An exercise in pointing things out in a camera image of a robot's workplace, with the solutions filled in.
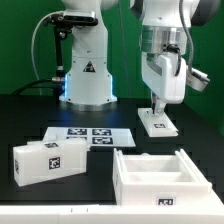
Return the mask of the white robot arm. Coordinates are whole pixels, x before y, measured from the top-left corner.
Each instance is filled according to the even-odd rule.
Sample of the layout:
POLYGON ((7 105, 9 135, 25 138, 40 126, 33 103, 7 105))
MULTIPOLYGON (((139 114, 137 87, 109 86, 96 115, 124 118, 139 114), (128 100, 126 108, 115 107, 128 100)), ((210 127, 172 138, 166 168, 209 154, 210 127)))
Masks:
MULTIPOLYGON (((107 69, 108 31, 102 12, 118 0, 61 0, 65 10, 52 15, 61 31, 73 36, 72 64, 64 75, 60 101, 79 109, 101 109, 117 101, 107 69)), ((184 60, 193 51, 189 28, 206 24, 221 0, 129 0, 142 24, 141 74, 151 89, 151 113, 161 116, 167 104, 179 104, 190 78, 206 83, 204 74, 184 60)))

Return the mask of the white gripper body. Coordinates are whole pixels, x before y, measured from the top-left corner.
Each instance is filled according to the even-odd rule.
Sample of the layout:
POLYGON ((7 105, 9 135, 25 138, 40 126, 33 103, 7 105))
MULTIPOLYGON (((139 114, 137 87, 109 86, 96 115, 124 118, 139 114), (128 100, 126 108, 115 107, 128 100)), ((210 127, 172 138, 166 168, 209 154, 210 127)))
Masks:
POLYGON ((179 104, 183 101, 186 85, 186 62, 173 53, 142 54, 142 79, 164 103, 179 104))

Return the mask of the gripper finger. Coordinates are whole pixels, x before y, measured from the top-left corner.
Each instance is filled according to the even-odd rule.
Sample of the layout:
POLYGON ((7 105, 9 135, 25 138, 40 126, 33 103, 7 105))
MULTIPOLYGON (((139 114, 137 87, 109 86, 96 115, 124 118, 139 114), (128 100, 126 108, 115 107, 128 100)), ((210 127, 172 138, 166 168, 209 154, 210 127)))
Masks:
POLYGON ((155 116, 164 114, 166 104, 154 93, 151 93, 151 108, 155 116))

